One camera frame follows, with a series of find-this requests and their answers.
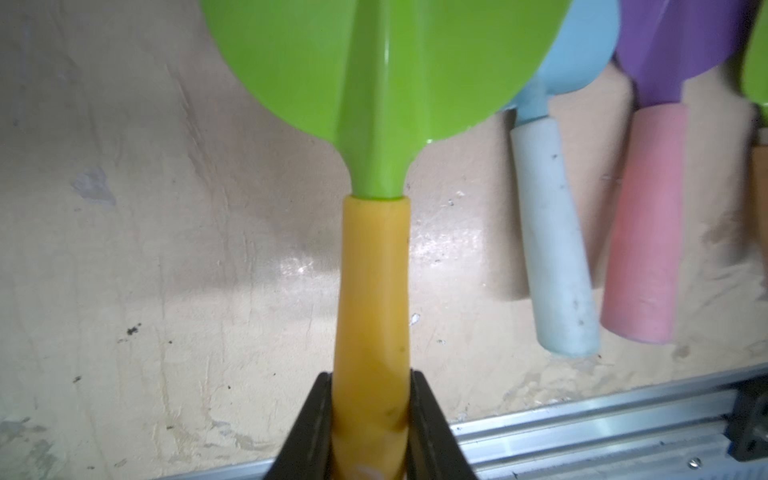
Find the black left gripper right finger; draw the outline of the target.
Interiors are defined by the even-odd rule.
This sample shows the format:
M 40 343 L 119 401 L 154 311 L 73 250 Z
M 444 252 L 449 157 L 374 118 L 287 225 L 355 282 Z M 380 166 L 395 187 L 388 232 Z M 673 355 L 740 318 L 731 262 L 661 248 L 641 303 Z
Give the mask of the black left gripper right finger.
M 425 375 L 412 370 L 410 383 L 406 478 L 476 480 Z

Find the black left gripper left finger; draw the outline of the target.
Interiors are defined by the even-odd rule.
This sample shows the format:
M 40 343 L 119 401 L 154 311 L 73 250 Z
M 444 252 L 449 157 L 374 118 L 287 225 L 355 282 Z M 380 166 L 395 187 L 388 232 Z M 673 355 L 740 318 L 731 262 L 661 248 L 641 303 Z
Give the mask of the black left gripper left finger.
M 317 376 L 266 480 L 331 478 L 331 379 L 329 372 Z

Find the green shovel orange handle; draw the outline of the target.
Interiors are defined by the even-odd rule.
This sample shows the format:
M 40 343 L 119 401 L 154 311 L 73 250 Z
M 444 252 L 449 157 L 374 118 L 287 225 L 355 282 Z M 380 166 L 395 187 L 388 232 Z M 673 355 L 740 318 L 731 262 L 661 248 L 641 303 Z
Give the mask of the green shovel orange handle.
M 408 435 L 411 163 L 485 121 L 533 76 L 566 1 L 205 1 L 248 92 L 330 143 L 343 201 L 331 472 L 399 479 Z

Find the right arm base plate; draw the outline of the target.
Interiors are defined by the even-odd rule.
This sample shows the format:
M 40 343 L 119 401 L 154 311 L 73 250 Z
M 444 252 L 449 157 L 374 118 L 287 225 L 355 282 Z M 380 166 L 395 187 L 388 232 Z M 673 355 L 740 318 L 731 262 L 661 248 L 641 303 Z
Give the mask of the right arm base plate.
M 745 382 L 729 417 L 728 453 L 739 462 L 767 457 L 767 376 Z

